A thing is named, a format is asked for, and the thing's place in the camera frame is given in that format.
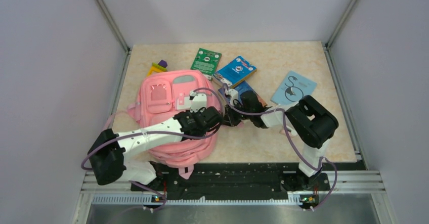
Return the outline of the pink student backpack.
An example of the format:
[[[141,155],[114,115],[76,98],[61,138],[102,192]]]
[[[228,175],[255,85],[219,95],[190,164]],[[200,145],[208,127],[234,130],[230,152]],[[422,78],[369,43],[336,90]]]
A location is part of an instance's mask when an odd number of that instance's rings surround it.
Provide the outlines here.
[[[205,93],[207,108],[213,106],[222,113],[221,101],[210,81],[196,70],[163,72],[146,77],[139,88],[136,102],[128,107],[127,112],[138,123],[138,129],[158,124],[181,111],[190,110],[191,91]],[[188,179],[194,165],[213,151],[219,127],[208,138],[165,144],[147,152],[161,163],[177,168],[179,175]],[[131,170],[122,176],[144,184],[155,179],[155,169],[150,163],[131,164],[130,160],[126,163]]]

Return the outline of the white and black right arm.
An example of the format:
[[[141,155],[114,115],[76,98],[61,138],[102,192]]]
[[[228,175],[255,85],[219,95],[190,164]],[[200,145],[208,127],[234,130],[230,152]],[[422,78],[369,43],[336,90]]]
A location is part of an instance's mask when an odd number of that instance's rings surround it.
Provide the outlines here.
[[[339,126],[337,118],[312,96],[304,96],[292,106],[264,106],[252,90],[241,94],[235,89],[222,90],[225,106],[225,124],[237,126],[250,121],[258,128],[281,126],[288,140],[299,136],[304,143],[302,151],[294,144],[293,150],[300,159],[296,182],[304,190],[317,183],[329,140]]]

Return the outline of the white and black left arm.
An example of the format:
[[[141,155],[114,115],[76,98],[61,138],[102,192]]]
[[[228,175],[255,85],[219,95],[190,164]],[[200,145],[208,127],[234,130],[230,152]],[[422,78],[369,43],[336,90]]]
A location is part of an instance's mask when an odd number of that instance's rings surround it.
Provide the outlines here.
[[[89,149],[87,160],[97,184],[108,185],[129,173],[126,161],[133,156],[165,144],[208,138],[222,121],[222,113],[211,106],[181,111],[163,122],[129,132],[114,133],[108,128]]]

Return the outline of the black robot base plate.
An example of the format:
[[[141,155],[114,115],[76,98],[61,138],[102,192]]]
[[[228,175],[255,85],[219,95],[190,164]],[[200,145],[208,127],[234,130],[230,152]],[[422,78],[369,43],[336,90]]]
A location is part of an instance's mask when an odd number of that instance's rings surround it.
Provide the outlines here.
[[[177,170],[156,163],[156,179],[148,188],[168,200],[285,200],[289,192],[329,191],[325,173],[306,177],[297,163],[200,163],[188,179]]]

